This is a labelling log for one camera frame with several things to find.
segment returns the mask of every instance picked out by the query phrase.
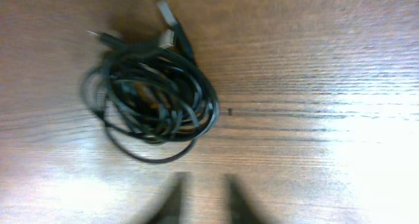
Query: wooden table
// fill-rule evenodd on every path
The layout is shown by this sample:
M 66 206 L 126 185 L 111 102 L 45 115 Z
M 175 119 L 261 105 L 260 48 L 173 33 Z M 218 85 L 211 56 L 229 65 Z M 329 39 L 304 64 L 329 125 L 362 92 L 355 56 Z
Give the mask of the wooden table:
M 184 223 L 228 223 L 225 173 L 271 223 L 419 221 L 419 0 L 168 2 L 221 117 L 153 166 L 78 90 L 104 49 L 85 30 L 150 37 L 154 1 L 1 0 L 0 223 L 137 223 L 175 172 L 191 173 Z

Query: blurry dark object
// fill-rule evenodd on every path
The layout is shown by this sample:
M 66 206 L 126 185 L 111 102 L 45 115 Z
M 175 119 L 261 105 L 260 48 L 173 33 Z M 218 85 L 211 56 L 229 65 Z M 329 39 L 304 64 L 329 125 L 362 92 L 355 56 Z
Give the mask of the blurry dark object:
M 84 103 L 103 121 L 107 137 L 132 158 L 154 164 L 187 154 L 217 122 L 220 111 L 214 88 L 198 69 L 181 24 L 165 1 L 158 6 L 170 29 L 149 42 L 128 44 L 110 34 L 89 31 L 111 50 L 81 86 Z M 167 49 L 172 46 L 178 52 Z M 110 120 L 110 105 L 123 126 Z M 169 141 L 189 141 L 189 145 L 165 159 L 152 159 L 123 146 L 112 131 L 150 145 Z
M 154 217 L 145 224 L 177 224 L 181 214 L 181 199 L 186 181 L 185 173 L 178 173 L 177 180 L 172 192 L 169 194 L 161 209 L 157 211 Z M 238 180 L 234 175 L 226 175 L 227 188 L 230 196 L 228 200 L 228 209 L 230 210 L 232 224 L 263 224 L 250 208 L 248 201 L 244 198 L 238 186 Z

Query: wire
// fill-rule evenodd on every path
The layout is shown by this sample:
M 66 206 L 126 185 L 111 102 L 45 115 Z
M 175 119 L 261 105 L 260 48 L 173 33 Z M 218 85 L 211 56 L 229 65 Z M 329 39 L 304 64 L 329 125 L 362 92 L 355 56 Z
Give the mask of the wire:
M 100 34 L 99 40 L 111 50 L 98 67 L 86 74 L 81 85 L 82 100 L 103 122 L 107 137 L 132 158 L 153 164 L 186 155 L 197 139 L 214 126 L 220 111 L 214 88 L 195 64 L 185 32 L 179 23 L 171 24 L 174 36 L 170 32 L 166 35 L 176 39 L 180 54 L 160 48 L 156 41 L 127 44 Z M 109 120 L 110 105 L 115 106 L 124 126 Z M 150 145 L 189 144 L 176 155 L 150 159 L 121 144 L 112 130 Z

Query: cable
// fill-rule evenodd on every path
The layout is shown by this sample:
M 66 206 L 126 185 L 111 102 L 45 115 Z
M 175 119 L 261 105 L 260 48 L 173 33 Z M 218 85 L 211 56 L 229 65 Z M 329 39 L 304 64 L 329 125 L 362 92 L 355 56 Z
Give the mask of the cable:
M 86 74 L 81 85 L 82 100 L 103 122 L 107 137 L 132 158 L 153 164 L 172 162 L 186 155 L 197 139 L 214 126 L 220 111 L 214 88 L 198 69 L 181 25 L 166 2 L 161 1 L 158 6 L 173 31 L 169 29 L 158 39 L 136 44 L 127 44 L 106 33 L 98 35 L 111 50 L 98 67 Z M 180 54 L 165 49 L 172 44 Z M 110 104 L 125 126 L 109 120 Z M 131 152 L 111 130 L 150 145 L 169 141 L 189 144 L 176 155 L 150 159 Z

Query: brown wood tabletop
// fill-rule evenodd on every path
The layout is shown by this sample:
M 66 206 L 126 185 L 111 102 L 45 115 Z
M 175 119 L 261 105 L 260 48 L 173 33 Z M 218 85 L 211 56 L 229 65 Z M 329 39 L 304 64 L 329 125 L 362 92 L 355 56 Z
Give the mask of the brown wood tabletop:
M 184 223 L 228 223 L 225 173 L 269 223 L 419 223 L 419 0 L 167 0 L 221 116 L 157 166 L 79 98 L 85 30 L 150 37 L 154 1 L 0 1 L 0 223 L 140 223 L 175 172 Z

